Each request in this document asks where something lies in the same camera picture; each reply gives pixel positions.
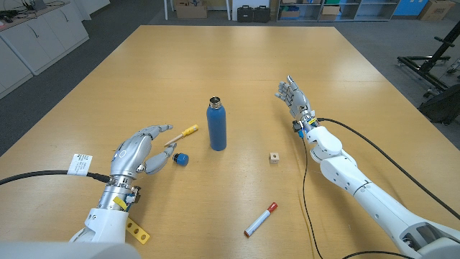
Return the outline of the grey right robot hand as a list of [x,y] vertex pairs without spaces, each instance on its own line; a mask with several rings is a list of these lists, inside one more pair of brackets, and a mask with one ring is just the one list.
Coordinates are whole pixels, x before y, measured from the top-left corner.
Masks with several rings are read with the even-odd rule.
[[275,96],[285,102],[294,119],[302,120],[304,117],[312,117],[310,102],[291,75],[287,76],[286,82],[280,82]]

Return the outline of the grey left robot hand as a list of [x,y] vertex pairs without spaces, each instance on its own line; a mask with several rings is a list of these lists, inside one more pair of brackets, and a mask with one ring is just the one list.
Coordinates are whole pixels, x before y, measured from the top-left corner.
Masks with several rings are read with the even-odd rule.
[[128,176],[135,179],[139,171],[147,175],[155,174],[162,170],[168,158],[173,154],[175,143],[168,145],[165,150],[148,160],[146,157],[152,149],[152,141],[161,133],[171,130],[171,124],[152,125],[134,133],[125,140],[116,150],[111,161],[111,176]]

